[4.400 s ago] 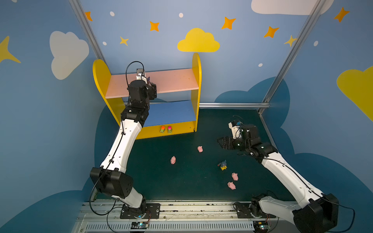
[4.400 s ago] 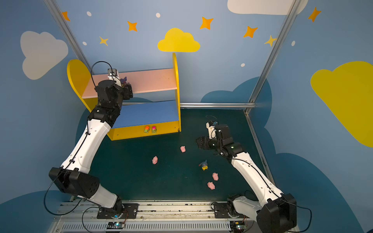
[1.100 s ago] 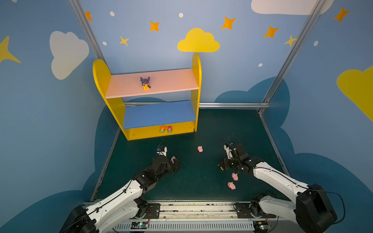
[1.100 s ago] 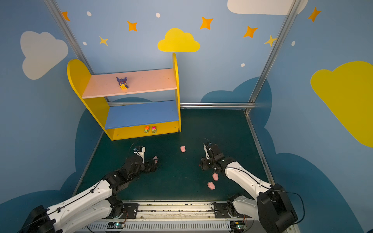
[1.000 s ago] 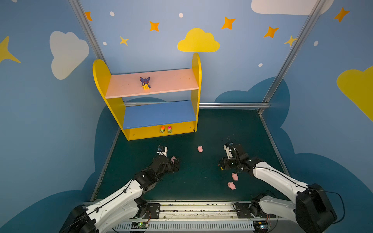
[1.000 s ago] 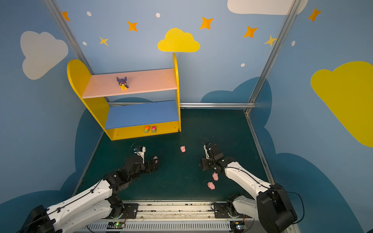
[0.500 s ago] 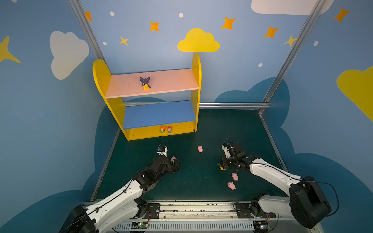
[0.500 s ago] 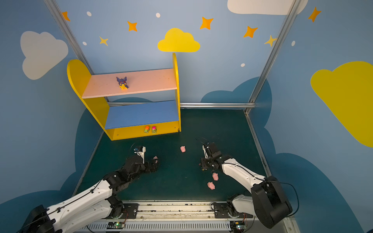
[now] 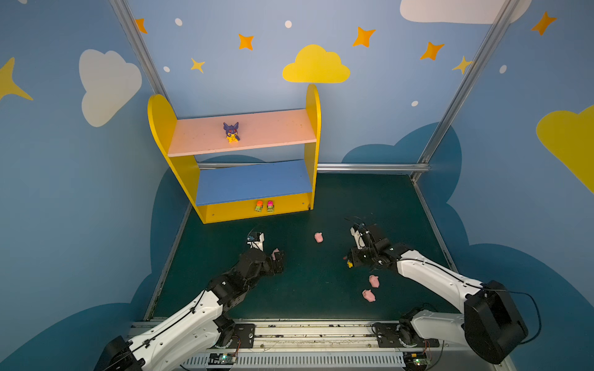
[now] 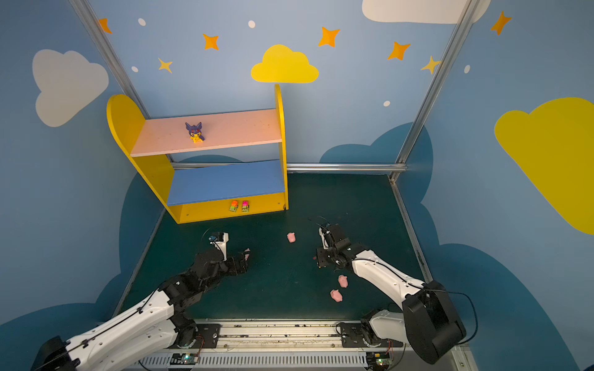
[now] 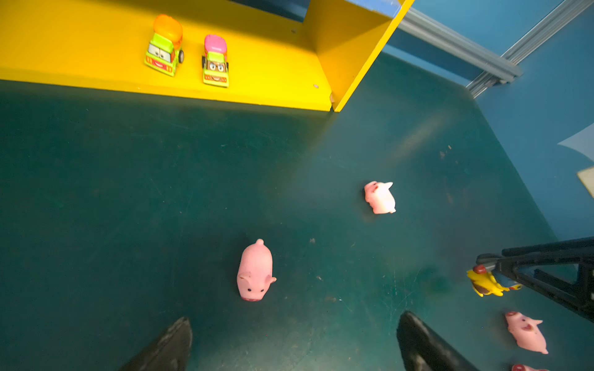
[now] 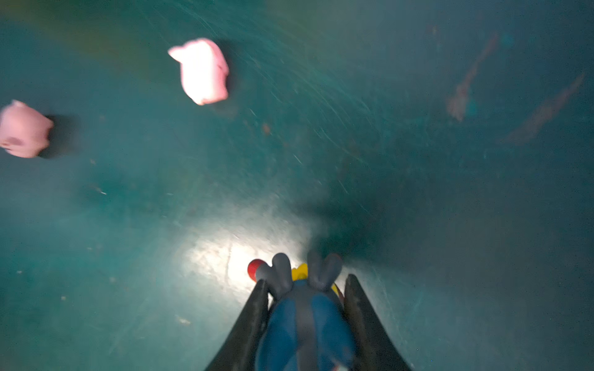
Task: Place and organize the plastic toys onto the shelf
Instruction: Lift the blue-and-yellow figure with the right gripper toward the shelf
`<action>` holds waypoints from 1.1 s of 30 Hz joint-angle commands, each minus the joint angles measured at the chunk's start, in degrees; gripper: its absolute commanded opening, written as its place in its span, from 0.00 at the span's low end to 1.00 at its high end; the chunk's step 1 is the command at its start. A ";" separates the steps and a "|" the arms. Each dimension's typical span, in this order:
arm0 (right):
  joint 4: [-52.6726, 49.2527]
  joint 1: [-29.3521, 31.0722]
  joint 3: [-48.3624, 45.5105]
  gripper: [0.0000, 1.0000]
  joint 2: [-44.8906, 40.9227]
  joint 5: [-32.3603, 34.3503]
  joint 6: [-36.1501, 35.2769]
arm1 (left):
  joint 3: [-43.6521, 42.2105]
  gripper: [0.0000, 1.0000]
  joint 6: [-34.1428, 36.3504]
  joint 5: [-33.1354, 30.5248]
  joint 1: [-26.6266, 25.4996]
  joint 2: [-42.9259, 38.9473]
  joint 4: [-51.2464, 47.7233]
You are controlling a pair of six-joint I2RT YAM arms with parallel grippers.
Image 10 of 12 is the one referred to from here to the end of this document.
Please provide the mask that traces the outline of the purple creature toy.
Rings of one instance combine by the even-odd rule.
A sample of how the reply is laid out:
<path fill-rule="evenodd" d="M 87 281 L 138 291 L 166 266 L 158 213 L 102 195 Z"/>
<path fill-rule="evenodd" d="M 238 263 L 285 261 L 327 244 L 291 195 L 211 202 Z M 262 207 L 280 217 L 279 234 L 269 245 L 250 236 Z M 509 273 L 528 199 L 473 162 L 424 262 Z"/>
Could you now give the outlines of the purple creature toy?
<path fill-rule="evenodd" d="M 203 123 L 199 122 L 196 125 L 191 125 L 188 122 L 185 123 L 186 129 L 193 143 L 203 142 L 205 137 L 202 133 Z"/>

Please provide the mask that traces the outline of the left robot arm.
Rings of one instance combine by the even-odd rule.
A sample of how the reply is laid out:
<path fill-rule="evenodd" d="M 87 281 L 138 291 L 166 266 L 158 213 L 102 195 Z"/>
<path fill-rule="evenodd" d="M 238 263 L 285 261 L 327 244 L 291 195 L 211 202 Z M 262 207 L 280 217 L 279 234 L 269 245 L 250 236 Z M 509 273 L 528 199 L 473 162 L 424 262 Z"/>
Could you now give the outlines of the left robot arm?
<path fill-rule="evenodd" d="M 32 369 L 123 370 L 170 346 L 193 345 L 196 323 L 185 311 L 223 278 L 245 273 L 250 253 L 228 257 L 213 247 L 196 255 L 186 271 L 120 315 L 68 340 L 55 336 L 43 343 Z"/>

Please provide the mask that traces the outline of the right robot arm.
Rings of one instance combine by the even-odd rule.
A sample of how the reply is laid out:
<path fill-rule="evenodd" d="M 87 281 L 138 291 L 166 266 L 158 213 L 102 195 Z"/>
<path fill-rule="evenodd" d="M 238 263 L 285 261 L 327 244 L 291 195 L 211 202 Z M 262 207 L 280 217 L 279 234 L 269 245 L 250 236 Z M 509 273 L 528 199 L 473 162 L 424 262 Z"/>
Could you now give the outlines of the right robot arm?
<path fill-rule="evenodd" d="M 421 360 L 434 364 L 467 341 L 467 330 L 451 292 L 438 281 L 427 283 L 391 266 L 373 250 L 352 243 L 338 224 L 322 225 L 318 232 L 322 241 L 316 250 L 318 267 L 352 271 L 401 309 L 373 311 L 352 329 L 340 324 L 345 347 L 411 346 Z"/>

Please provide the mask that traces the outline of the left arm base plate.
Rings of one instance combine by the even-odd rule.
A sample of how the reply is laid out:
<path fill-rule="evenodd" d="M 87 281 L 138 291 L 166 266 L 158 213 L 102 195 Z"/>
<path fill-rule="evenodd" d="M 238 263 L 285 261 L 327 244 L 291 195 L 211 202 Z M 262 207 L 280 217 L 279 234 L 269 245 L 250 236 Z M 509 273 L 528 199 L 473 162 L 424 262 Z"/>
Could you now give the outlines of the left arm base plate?
<path fill-rule="evenodd" d="M 220 324 L 196 323 L 179 333 L 176 346 L 181 349 L 215 349 L 220 331 Z"/>

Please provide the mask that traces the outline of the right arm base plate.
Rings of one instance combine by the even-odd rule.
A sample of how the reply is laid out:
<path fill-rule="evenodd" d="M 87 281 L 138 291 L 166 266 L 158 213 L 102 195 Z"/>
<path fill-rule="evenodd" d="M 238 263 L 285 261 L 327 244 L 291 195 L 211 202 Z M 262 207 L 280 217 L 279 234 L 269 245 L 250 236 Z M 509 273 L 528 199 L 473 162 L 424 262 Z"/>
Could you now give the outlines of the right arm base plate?
<path fill-rule="evenodd" d="M 360 322 L 339 322 L 335 327 L 343 348 L 387 348 L 388 342 L 371 334 Z"/>

